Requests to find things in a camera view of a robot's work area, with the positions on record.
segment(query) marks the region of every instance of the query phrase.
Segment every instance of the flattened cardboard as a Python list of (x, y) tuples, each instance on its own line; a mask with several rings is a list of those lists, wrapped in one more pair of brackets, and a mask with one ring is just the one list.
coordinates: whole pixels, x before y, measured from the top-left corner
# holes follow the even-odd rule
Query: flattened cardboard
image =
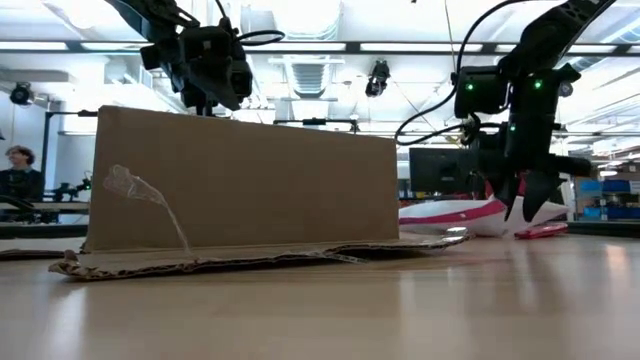
[(350, 251), (421, 251), (448, 248), (469, 240), (466, 230), (435, 236), (402, 234), (401, 239), (383, 242), (345, 244), (305, 244), (264, 247), (198, 248), (196, 257), (183, 251), (101, 252), (99, 254), (65, 253), (65, 259), (49, 267), (49, 271), (82, 280), (123, 279), (146, 275), (192, 273), (198, 270), (263, 263), (284, 263), (292, 260), (327, 259), (351, 263), (367, 260), (344, 254)]
[(79, 252), (85, 238), (0, 240), (0, 261), (13, 259), (59, 259), (64, 252)]
[[(113, 166), (162, 193), (167, 210), (107, 190)], [(430, 250), (466, 241), (399, 237), (396, 148), (388, 139), (116, 107), (98, 115), (84, 253), (50, 271), (86, 280)]]

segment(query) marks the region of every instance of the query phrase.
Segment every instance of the person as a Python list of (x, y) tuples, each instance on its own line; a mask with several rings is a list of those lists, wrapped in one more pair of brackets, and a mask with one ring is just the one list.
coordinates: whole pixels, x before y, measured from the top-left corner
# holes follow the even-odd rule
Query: person
[(0, 195), (29, 202), (42, 201), (44, 177), (31, 165), (36, 160), (33, 151), (24, 146), (12, 146), (5, 155), (11, 168), (0, 171)]

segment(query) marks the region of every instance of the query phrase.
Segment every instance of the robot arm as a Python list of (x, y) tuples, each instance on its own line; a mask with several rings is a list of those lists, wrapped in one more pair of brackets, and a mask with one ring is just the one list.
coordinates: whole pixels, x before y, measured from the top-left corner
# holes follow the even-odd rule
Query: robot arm
[[(531, 221), (561, 183), (559, 173), (589, 176), (585, 159), (549, 154), (560, 90), (580, 79), (567, 64), (554, 69), (584, 30), (615, 0), (568, 0), (529, 24), (519, 44), (497, 66), (462, 67), (457, 74), (455, 115), (472, 117), (462, 128), (466, 145), (478, 151), (479, 171), (507, 206), (517, 196), (521, 176), (527, 188), (523, 216)], [(476, 113), (510, 110), (509, 121), (495, 135), (480, 128)]]
[(568, 0), (531, 22), (518, 45), (498, 68), (507, 77), (551, 69), (566, 54), (586, 28), (616, 0)]
[[(212, 115), (218, 104), (239, 110), (251, 95), (253, 74), (243, 45), (259, 46), (280, 41), (280, 31), (260, 31), (237, 36), (226, 15), (218, 26), (200, 27), (175, 0), (105, 0), (131, 28), (153, 45), (140, 49), (147, 70), (162, 68), (187, 108)], [(177, 28), (183, 28), (178, 34)], [(273, 35), (267, 41), (245, 41), (254, 35)]]

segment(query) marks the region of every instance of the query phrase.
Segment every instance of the wooden table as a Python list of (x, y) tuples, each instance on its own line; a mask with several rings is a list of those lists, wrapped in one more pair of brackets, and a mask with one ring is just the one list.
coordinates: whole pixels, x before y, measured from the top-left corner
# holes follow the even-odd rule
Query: wooden table
[[(63, 211), (63, 210), (89, 210), (88, 202), (41, 202), (33, 203), (37, 210)], [(17, 210), (15, 206), (8, 203), (0, 203), (0, 210)]]
[(1, 359), (638, 359), (640, 242), (78, 283), (0, 263)]

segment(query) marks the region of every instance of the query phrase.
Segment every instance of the computer monitor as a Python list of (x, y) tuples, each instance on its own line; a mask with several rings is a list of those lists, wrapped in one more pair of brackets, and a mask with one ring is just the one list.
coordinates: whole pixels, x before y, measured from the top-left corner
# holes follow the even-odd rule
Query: computer monitor
[(409, 149), (411, 190), (458, 194), (474, 191), (475, 158), (466, 149)]

